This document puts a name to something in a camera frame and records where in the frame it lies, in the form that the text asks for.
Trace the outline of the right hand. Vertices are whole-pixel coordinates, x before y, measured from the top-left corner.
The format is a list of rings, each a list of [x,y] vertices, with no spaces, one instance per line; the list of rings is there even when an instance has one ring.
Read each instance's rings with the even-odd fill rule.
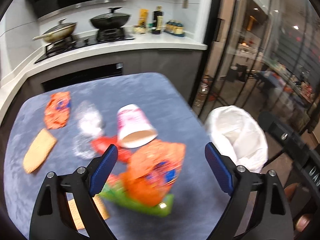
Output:
[[[309,190],[300,183],[293,183],[285,187],[284,192],[290,204],[295,230],[302,232],[313,217],[313,214],[305,213],[311,199]]]

